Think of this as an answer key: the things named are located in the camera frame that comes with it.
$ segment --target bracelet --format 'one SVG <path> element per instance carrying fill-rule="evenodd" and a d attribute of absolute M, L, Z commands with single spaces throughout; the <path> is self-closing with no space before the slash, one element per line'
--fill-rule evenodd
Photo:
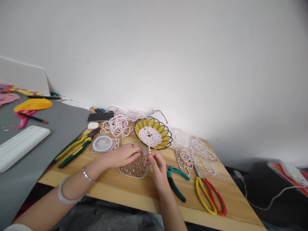
<path fill-rule="evenodd" d="M 66 198 L 63 196 L 63 194 L 62 194 L 62 186 L 63 186 L 64 182 L 65 182 L 68 178 L 69 178 L 69 176 L 66 177 L 66 178 L 59 184 L 59 187 L 58 187 L 58 198 L 59 198 L 59 200 L 60 200 L 62 203 L 64 203 L 64 204 L 76 204 L 77 202 L 81 201 L 81 199 L 83 198 L 83 196 L 81 196 L 81 197 L 79 197 L 79 198 L 77 198 L 77 199 L 75 199 L 75 200 L 68 200 L 68 199 L 66 199 Z"/>
<path fill-rule="evenodd" d="M 94 183 L 94 182 L 95 182 L 94 180 L 92 180 L 92 179 L 86 174 L 86 171 L 84 170 L 84 167 L 82 168 L 82 172 L 83 172 L 85 178 L 86 178 L 88 181 L 90 181 L 91 183 Z"/>

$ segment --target charging cable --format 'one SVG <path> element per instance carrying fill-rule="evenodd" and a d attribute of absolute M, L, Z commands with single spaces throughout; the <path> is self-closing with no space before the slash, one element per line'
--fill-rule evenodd
<path fill-rule="evenodd" d="M 233 170 L 233 172 L 234 172 L 234 174 L 237 176 L 237 178 L 239 178 L 239 179 L 241 179 L 241 180 L 243 181 L 244 186 L 245 186 L 245 192 L 246 192 L 245 198 L 246 198 L 246 200 L 249 202 L 249 204 L 251 204 L 252 206 L 256 207 L 257 209 L 261 209 L 261 210 L 264 210 L 264 211 L 269 210 L 269 209 L 272 207 L 274 200 L 275 200 L 277 197 L 280 197 L 281 194 L 282 194 L 285 190 L 288 190 L 288 189 L 291 189 L 291 188 L 304 188 L 304 189 L 306 190 L 306 192 L 308 193 L 308 190 L 306 189 L 307 186 L 305 186 L 305 185 L 303 185 L 303 184 L 297 182 L 297 183 L 298 183 L 299 185 L 301 185 L 301 186 L 292 186 L 292 187 L 284 188 L 283 190 L 280 191 L 280 193 L 278 193 L 276 196 L 274 196 L 274 197 L 271 199 L 270 204 L 269 204 L 268 207 L 266 207 L 265 209 L 262 209 L 262 208 L 259 208 L 258 206 L 255 206 L 254 204 L 252 204 L 252 203 L 248 200 L 248 198 L 247 198 L 248 193 L 247 193 L 246 183 L 245 183 L 245 181 L 244 181 L 244 177 L 242 176 L 242 174 L 241 174 L 239 171 L 237 171 L 237 170 Z"/>
<path fill-rule="evenodd" d="M 292 187 L 284 188 L 283 190 L 280 191 L 280 193 L 277 194 L 277 196 L 274 196 L 274 197 L 272 198 L 272 200 L 270 201 L 270 204 L 269 204 L 269 206 L 268 206 L 267 208 L 262 209 L 262 208 L 259 208 L 259 207 L 255 206 L 254 204 L 252 204 L 252 203 L 247 199 L 247 194 L 248 194 L 248 193 L 247 193 L 247 189 L 246 189 L 246 184 L 245 184 L 244 178 L 240 178 L 240 179 L 243 181 L 244 186 L 245 186 L 245 192 L 246 192 L 245 198 L 246 198 L 246 200 L 247 200 L 252 206 L 256 207 L 257 209 L 264 210 L 264 211 L 269 210 L 269 209 L 272 207 L 274 200 L 275 200 L 277 197 L 280 197 L 281 194 L 282 194 L 285 190 L 287 190 L 287 189 L 291 189 L 291 188 L 304 188 L 304 189 L 306 190 L 306 192 L 308 193 L 308 190 L 307 190 L 306 187 L 303 186 L 303 185 L 302 185 L 302 186 L 292 186 Z"/>

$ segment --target black wire basket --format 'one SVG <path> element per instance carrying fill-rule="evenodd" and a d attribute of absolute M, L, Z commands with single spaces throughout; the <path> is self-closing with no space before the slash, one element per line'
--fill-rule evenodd
<path fill-rule="evenodd" d="M 142 129 L 146 126 L 152 127 L 155 130 L 157 130 L 160 133 L 161 138 L 162 138 L 161 143 L 159 145 L 155 146 L 155 147 L 151 147 L 152 149 L 163 150 L 163 149 L 170 147 L 171 142 L 172 142 L 172 133 L 169 131 L 169 129 L 166 125 L 164 125 L 158 119 L 155 119 L 151 116 L 144 118 L 144 119 L 138 119 L 134 123 L 134 132 L 135 132 L 136 136 L 138 137 L 138 139 L 140 140 L 141 143 L 143 143 L 143 142 L 139 138 L 138 133 L 139 133 L 140 129 Z"/>

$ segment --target teal pliers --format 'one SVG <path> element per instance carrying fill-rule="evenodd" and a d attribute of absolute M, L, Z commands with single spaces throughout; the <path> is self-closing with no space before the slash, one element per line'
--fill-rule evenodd
<path fill-rule="evenodd" d="M 184 179 L 186 179 L 188 181 L 190 181 L 190 178 L 183 171 L 176 169 L 176 168 L 172 168 L 171 166 L 167 166 L 167 178 L 168 178 L 168 182 L 169 182 L 170 187 L 175 192 L 175 194 L 181 199 L 181 201 L 186 202 L 186 198 L 184 197 L 184 195 L 180 192 L 180 190 L 175 185 L 175 183 L 172 179 L 171 172 L 176 172 L 176 173 L 180 174 L 182 177 L 184 177 Z"/>

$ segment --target white sleeve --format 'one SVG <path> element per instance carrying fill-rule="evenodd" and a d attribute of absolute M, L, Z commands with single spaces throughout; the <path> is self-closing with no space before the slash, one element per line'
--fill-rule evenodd
<path fill-rule="evenodd" d="M 7 227 L 3 231 L 33 231 L 33 230 L 23 224 L 14 224 L 14 225 Z"/>

